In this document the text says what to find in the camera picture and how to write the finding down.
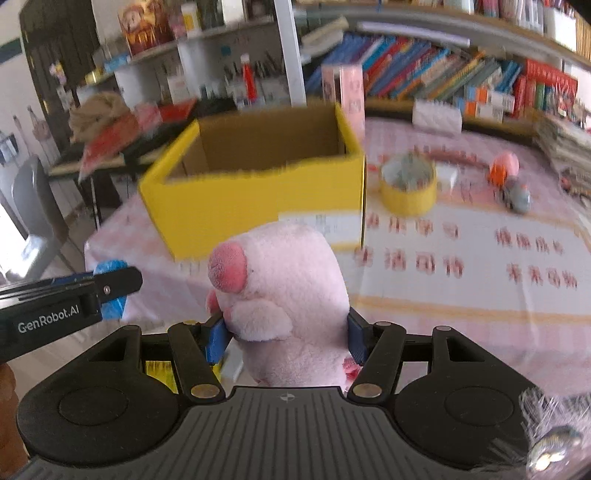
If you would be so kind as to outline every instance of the roll of tape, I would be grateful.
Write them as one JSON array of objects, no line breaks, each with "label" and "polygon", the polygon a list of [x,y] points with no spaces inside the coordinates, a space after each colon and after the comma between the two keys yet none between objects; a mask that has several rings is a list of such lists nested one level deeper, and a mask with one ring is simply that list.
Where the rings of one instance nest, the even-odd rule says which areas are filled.
[{"label": "roll of tape", "polygon": [[393,185],[391,173],[402,169],[402,159],[394,159],[385,163],[380,172],[380,191],[384,205],[392,213],[403,216],[420,216],[427,213],[437,200],[437,172],[433,162],[424,155],[413,154],[425,162],[429,170],[429,182],[422,188],[404,190]]}]

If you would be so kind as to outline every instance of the pink checkered tablecloth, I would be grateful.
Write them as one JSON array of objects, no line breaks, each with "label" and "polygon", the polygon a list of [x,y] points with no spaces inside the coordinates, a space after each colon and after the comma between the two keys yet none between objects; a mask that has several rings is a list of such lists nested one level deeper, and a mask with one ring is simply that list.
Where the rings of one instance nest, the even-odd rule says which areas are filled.
[{"label": "pink checkered tablecloth", "polygon": [[[430,334],[437,325],[453,326],[549,391],[575,393],[591,390],[591,316],[588,321],[584,311],[586,300],[579,300],[589,291],[588,285],[591,284],[591,254],[588,243],[577,234],[576,228],[573,230],[571,227],[577,224],[578,215],[570,199],[560,191],[542,154],[532,148],[486,135],[464,133],[452,138],[416,131],[405,122],[382,119],[368,119],[366,122],[369,165],[379,165],[415,145],[421,149],[428,146],[465,151],[468,155],[476,154],[487,163],[504,150],[514,151],[520,160],[520,175],[527,181],[534,196],[532,214],[527,220],[510,215],[495,199],[482,170],[466,168],[460,174],[459,187],[452,195],[440,196],[437,206],[423,219],[433,224],[432,235],[412,237],[418,235],[412,220],[405,227],[405,238],[394,236],[391,215],[384,211],[374,191],[377,178],[370,170],[366,218],[367,221],[375,221],[380,217],[382,223],[381,230],[374,231],[371,230],[372,225],[366,225],[364,247],[372,249],[371,255],[365,252],[365,261],[372,257],[375,265],[371,267],[363,263],[362,251],[337,255],[353,305],[368,321],[393,321],[403,325],[409,333]],[[446,247],[441,237],[441,226],[450,221],[460,226],[463,235],[460,239],[465,242],[469,235],[483,235],[484,256],[493,258],[493,261],[479,265],[478,256],[471,256],[465,243]],[[478,222],[482,226],[474,232],[470,231]],[[513,249],[495,241],[494,232],[503,228],[512,235]],[[515,243],[517,233],[529,235],[533,245],[530,251],[519,251]],[[566,245],[564,256],[552,248],[540,253],[539,244],[536,252],[535,239],[542,235],[551,247],[552,242],[556,243],[560,238]],[[384,252],[391,256],[393,252],[402,250],[408,256],[403,273],[410,276],[384,277],[381,266]],[[418,256],[423,255],[424,258],[428,253],[433,253],[436,259],[433,275],[421,276],[421,272],[417,273]],[[181,320],[201,321],[206,318],[205,297],[210,288],[206,261],[174,262],[139,196],[127,201],[90,237],[85,254],[88,268],[117,258],[142,271],[144,285],[139,293],[128,298],[124,321],[150,319],[173,324]],[[448,254],[461,257],[464,268],[462,278],[454,279],[449,271],[446,275],[444,265],[446,261],[449,264]],[[566,272],[565,269],[577,267],[578,257],[575,258],[575,255],[582,259],[582,270],[576,271],[577,288],[573,287],[572,280],[569,284],[571,288],[567,287],[565,280],[562,280],[560,288],[555,288],[546,277],[543,284],[530,284],[532,268],[538,268],[546,275],[547,271],[556,267],[560,275]],[[589,262],[588,274],[584,268],[586,262]],[[518,266],[519,284],[514,272],[513,277],[511,272],[506,272],[505,264]],[[395,269],[389,268],[388,274],[402,274],[392,270]],[[477,270],[483,274],[471,277]],[[487,275],[491,280],[478,286],[478,281],[483,281],[481,277],[488,278]],[[387,291],[384,285],[392,288]],[[423,291],[423,296],[408,289],[408,285]],[[498,298],[493,296],[491,300],[490,296],[483,297],[483,302],[490,300],[498,305],[477,308],[480,307],[480,300],[472,293],[474,285],[482,291],[495,291]],[[548,303],[547,299],[562,298],[557,295],[564,296],[566,300]],[[564,310],[559,306],[555,311],[555,304],[563,304]]]}]

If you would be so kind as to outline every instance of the screw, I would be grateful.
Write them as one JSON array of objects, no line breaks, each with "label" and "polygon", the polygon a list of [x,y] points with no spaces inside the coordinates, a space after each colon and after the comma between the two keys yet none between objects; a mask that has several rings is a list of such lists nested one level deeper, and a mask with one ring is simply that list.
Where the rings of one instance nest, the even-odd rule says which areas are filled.
[{"label": "screw", "polygon": [[382,388],[373,383],[361,383],[355,386],[353,393],[360,398],[375,398],[382,394]]},{"label": "screw", "polygon": [[195,398],[215,398],[219,395],[220,389],[215,385],[204,383],[201,385],[195,385],[191,389],[191,395]]}]

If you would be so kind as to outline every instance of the tablecloth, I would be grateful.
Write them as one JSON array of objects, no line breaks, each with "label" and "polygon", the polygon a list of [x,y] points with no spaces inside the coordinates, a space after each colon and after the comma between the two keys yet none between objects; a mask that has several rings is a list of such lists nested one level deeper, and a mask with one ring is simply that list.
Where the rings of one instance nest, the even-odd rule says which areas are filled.
[{"label": "tablecloth", "polygon": [[[487,163],[515,152],[531,213],[508,212],[482,170],[462,168],[459,184],[427,215],[392,216],[376,192],[376,166],[415,146]],[[393,321],[409,333],[452,326],[552,393],[591,390],[591,242],[542,154],[486,135],[444,137],[382,119],[367,120],[366,153],[365,243],[337,254],[352,305],[370,322]],[[124,321],[206,318],[206,260],[175,263],[139,196],[105,222],[85,253],[89,268],[120,258],[142,271],[144,285],[128,298]]]}]

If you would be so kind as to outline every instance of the pink box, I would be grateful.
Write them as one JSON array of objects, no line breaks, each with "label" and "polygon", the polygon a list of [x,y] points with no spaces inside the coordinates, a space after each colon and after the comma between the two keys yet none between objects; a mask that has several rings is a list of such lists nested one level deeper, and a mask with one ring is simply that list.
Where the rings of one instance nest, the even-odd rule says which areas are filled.
[{"label": "pink box", "polygon": [[361,65],[322,65],[325,102],[339,102],[360,142],[365,139],[365,97]]}]

